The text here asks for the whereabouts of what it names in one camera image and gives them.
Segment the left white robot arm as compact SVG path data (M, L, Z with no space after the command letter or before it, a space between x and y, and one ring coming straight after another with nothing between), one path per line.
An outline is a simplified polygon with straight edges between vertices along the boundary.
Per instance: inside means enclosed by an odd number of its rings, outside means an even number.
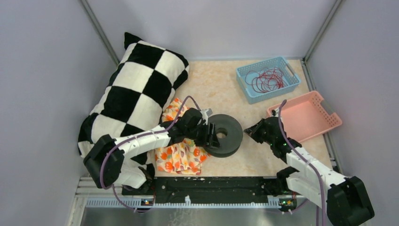
M139 194L146 194L150 191L152 177L142 165L131 162L131 158L181 143L186 138L199 147L219 148L215 124L208 122L211 114L210 108L190 108L181 117L145 132L119 138L104 135L94 144L83 163L97 188L126 185Z

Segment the dark grey cable spool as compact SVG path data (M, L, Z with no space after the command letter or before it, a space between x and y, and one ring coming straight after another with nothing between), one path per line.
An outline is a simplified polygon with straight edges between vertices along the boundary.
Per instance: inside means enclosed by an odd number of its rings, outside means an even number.
M215 125L215 135L220 146L205 147L205 151L218 158L229 157L236 153L243 139L243 129L240 123L226 114L212 115L208 122Z

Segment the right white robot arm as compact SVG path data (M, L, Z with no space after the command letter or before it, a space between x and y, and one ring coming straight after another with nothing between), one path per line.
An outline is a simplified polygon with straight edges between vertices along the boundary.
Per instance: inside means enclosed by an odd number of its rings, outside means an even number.
M334 226L360 226L375 216L363 181L338 173L313 157L287 136L279 117L261 119L244 133L257 143L268 144L273 154L288 165L277 173L280 193L293 191L304 196L320 207Z

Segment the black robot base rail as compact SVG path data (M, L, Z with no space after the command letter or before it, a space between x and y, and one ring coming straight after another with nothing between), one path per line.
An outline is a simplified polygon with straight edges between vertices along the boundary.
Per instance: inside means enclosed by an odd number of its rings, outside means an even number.
M156 177L143 189L123 188L122 195L147 195L156 204L182 203L186 197L193 204L268 203L273 198L284 207L299 203L276 177Z

